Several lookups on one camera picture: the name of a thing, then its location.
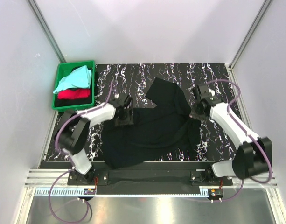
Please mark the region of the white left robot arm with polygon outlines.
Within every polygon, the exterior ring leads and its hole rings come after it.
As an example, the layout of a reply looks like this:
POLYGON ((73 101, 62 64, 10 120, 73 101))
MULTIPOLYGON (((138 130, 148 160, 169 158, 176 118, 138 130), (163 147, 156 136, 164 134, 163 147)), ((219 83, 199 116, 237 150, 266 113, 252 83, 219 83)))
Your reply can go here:
POLYGON ((68 157, 73 169, 78 172, 79 181, 91 184, 94 168, 84 149, 89 130, 105 121, 111 121, 115 127, 133 125, 133 98, 121 93, 93 108, 67 110, 63 115, 57 126, 55 149, 68 157))

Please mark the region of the black t shirt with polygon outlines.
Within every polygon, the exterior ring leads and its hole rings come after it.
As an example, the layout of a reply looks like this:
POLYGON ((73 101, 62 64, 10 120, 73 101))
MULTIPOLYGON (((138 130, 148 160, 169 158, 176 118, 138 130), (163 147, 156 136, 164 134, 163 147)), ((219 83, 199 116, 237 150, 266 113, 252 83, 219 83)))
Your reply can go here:
POLYGON ((115 126, 106 121, 101 132, 104 162, 111 168, 124 168, 154 161, 169 153, 197 158, 201 144, 198 119, 190 117, 191 107, 181 88, 155 78, 145 97, 155 108, 134 108, 133 125, 115 126))

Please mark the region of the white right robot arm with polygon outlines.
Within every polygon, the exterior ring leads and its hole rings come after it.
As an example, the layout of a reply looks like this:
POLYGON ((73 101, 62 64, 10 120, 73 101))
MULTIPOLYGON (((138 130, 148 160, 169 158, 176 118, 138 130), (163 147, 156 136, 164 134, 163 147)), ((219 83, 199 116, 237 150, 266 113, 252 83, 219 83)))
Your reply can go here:
POLYGON ((215 162, 205 173, 207 183, 216 185, 222 177, 237 177, 241 180, 254 179, 267 172, 265 182, 272 179, 272 142, 253 132, 231 109, 231 102, 225 102, 215 95, 206 84, 193 88, 195 104, 191 115, 196 119, 211 119, 227 134, 236 148, 232 160, 215 162))

